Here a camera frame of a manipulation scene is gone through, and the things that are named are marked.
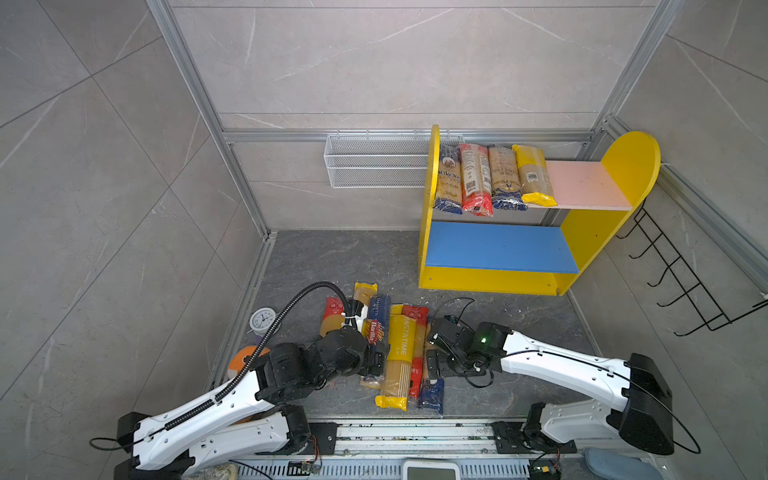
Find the blue Sankara spaghetti bag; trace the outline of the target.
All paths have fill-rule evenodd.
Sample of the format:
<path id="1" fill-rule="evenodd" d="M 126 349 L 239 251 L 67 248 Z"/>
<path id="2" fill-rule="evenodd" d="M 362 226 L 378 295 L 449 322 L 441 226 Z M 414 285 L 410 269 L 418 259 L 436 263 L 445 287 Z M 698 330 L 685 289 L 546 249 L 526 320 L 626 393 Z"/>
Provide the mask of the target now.
<path id="1" fill-rule="evenodd" d="M 458 215 L 463 212 L 460 152 L 456 146 L 440 146 L 434 208 Z"/>

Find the dark blue end spaghetti bag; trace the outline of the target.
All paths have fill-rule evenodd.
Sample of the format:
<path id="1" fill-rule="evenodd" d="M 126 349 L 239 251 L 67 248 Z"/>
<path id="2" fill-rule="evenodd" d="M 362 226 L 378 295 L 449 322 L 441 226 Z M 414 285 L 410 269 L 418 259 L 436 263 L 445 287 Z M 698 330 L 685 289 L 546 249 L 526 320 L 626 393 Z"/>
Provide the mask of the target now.
<path id="1" fill-rule="evenodd" d="M 488 147 L 491 170 L 491 201 L 495 210 L 526 211 L 522 200 L 516 154 L 511 148 L 501 145 Z"/>

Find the red label spaghetti bag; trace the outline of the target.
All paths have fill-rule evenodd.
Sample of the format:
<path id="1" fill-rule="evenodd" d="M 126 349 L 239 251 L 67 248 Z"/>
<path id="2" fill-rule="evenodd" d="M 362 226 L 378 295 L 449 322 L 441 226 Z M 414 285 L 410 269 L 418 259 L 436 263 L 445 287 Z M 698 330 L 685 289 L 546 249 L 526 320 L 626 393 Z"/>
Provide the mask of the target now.
<path id="1" fill-rule="evenodd" d="M 492 217 L 491 172 L 488 150 L 476 144 L 459 145 L 462 169 L 462 209 L 481 217 Z"/>

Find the yellow end spaghetti bag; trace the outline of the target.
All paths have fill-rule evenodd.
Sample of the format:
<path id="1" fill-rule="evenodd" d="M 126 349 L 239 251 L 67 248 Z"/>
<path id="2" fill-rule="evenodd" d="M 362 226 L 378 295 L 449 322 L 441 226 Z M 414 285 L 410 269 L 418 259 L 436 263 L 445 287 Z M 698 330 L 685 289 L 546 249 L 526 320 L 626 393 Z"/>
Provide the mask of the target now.
<path id="1" fill-rule="evenodd" d="M 519 144 L 515 144 L 512 149 L 516 156 L 522 201 L 528 205 L 556 207 L 557 201 L 543 151 Z"/>

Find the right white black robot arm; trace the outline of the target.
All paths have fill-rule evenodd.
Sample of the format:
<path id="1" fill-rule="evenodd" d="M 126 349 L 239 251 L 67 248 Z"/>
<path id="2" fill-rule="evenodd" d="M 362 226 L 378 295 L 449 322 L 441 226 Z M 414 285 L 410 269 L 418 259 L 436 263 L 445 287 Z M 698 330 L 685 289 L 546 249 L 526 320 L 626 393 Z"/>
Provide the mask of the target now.
<path id="1" fill-rule="evenodd" d="M 579 440 L 622 440 L 663 456 L 675 450 L 672 391 L 645 355 L 634 353 L 627 360 L 590 356 L 496 323 L 472 328 L 452 316 L 435 319 L 426 340 L 436 350 L 428 357 L 429 369 L 445 368 L 469 384 L 508 373 L 584 395 L 568 404 L 534 403 L 522 424 L 492 423 L 499 452 L 569 453 Z"/>

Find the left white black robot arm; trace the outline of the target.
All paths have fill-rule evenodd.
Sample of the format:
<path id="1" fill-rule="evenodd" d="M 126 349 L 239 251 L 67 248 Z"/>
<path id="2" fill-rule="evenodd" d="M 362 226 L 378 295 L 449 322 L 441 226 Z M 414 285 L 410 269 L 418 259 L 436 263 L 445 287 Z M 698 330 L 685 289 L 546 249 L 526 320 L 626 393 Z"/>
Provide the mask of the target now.
<path id="1" fill-rule="evenodd" d="M 338 376 L 358 374 L 369 348 L 351 326 L 309 345 L 278 344 L 239 377 L 176 409 L 124 415 L 117 442 L 129 457 L 114 478 L 180 479 L 241 455 L 302 450 L 312 432 L 299 400 Z"/>

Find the yellow pink blue wooden shelf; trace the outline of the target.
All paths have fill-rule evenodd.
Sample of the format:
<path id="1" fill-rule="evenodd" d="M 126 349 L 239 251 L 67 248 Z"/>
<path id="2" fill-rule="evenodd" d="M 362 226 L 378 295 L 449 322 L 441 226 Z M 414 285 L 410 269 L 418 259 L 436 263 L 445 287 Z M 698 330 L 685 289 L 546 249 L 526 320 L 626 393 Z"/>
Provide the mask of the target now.
<path id="1" fill-rule="evenodd" d="M 418 255 L 422 289 L 563 295 L 635 213 L 655 185 L 658 142 L 631 131 L 600 161 L 548 162 L 563 217 L 557 226 L 514 225 L 507 213 L 438 212 L 440 130 L 432 129 Z"/>

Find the yellow Pastatime spaghetti bag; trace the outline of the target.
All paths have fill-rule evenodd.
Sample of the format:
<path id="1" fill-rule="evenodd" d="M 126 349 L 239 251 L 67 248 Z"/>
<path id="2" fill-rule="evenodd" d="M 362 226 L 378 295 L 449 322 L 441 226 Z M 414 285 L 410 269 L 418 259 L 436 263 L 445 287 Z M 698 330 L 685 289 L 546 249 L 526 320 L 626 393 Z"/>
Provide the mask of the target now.
<path id="1" fill-rule="evenodd" d="M 375 398 L 379 408 L 407 410 L 416 327 L 417 316 L 413 306 L 394 305 L 391 308 L 384 381 Z"/>

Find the orange plush toy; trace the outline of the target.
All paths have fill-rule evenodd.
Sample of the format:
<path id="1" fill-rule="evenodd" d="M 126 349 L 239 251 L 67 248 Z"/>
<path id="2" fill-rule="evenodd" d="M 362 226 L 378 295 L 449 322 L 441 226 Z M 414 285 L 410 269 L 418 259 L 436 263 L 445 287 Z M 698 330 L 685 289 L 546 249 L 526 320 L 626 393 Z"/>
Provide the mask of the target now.
<path id="1" fill-rule="evenodd" d="M 228 365 L 227 375 L 229 379 L 234 379 L 245 368 L 256 350 L 257 345 L 249 345 L 237 352 Z"/>

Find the white analog alarm clock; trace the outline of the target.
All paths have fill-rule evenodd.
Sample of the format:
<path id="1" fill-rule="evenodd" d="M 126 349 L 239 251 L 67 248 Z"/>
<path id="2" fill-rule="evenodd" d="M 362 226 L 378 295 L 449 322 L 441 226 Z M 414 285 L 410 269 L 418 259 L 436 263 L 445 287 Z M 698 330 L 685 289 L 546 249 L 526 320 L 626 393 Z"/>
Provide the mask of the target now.
<path id="1" fill-rule="evenodd" d="M 275 322 L 277 313 L 270 307 L 261 307 L 254 311 L 249 318 L 249 326 L 252 333 L 263 337 Z"/>

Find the blue Barilla spaghetti box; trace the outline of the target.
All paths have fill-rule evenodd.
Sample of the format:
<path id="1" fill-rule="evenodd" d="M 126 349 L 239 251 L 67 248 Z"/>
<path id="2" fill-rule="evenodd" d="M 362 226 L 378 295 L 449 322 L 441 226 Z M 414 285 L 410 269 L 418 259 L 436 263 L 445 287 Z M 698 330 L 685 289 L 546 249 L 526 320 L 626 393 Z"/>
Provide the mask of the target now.
<path id="1" fill-rule="evenodd" d="M 370 301 L 368 318 L 363 323 L 363 334 L 368 346 L 359 374 L 361 385 L 370 389 L 379 390 L 385 379 L 391 307 L 389 295 L 374 296 Z"/>

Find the yellow label spaghetti bag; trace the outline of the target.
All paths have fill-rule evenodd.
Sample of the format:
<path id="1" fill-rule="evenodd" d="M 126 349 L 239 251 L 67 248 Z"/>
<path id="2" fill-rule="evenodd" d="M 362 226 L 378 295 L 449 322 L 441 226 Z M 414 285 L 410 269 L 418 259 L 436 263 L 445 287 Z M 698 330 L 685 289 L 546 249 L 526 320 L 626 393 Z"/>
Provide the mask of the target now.
<path id="1" fill-rule="evenodd" d="M 368 306 L 368 310 L 369 310 L 371 300 L 377 294 L 378 294 L 377 284 L 356 282 L 352 299 L 363 301 Z"/>

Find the white digital scale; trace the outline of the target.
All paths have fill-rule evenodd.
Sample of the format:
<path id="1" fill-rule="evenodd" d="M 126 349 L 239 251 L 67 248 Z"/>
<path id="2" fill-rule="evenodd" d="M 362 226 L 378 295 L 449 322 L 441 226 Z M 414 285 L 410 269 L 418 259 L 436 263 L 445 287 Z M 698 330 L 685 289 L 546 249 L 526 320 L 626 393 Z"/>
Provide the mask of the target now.
<path id="1" fill-rule="evenodd" d="M 460 480 L 458 464 L 443 460 L 407 459 L 402 465 L 403 480 Z"/>

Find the blue grey cloth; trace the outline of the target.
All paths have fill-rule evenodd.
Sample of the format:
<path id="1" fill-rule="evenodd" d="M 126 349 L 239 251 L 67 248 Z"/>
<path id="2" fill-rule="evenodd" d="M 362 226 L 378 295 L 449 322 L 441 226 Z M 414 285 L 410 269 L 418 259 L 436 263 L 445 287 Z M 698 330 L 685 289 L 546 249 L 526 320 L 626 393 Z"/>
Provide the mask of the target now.
<path id="1" fill-rule="evenodd" d="M 583 453 L 588 469 L 606 480 L 662 480 L 652 465 L 608 450 L 589 448 Z"/>

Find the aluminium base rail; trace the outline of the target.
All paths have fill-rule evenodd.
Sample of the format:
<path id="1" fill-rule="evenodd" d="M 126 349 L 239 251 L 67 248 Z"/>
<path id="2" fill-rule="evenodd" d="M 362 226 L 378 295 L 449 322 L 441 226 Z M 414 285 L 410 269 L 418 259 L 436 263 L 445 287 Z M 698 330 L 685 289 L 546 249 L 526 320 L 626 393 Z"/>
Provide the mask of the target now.
<path id="1" fill-rule="evenodd" d="M 237 479 L 402 479 L 407 459 L 459 465 L 461 479 L 601 479 L 583 453 L 597 448 L 637 458 L 670 473 L 655 459 L 623 451 L 613 440 L 577 441 L 567 453 L 517 448 L 499 452 L 492 423 L 484 419 L 346 419 L 311 423 L 305 447 L 292 454 L 241 455 L 231 464 Z"/>

